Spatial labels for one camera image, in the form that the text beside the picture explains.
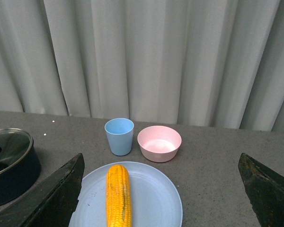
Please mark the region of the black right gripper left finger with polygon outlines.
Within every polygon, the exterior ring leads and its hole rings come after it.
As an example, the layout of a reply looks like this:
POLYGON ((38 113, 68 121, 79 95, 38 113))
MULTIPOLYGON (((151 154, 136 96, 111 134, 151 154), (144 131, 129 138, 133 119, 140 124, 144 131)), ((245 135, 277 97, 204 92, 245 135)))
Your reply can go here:
POLYGON ((2 210, 0 227, 67 227, 79 201, 84 169, 79 153, 2 210))

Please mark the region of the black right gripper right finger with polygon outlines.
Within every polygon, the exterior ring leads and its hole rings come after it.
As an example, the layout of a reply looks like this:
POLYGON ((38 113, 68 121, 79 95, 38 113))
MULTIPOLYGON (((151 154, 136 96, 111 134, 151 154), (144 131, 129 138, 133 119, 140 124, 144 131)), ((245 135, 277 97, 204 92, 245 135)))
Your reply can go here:
POLYGON ((238 169, 260 225, 284 227, 284 177, 245 153, 238 169))

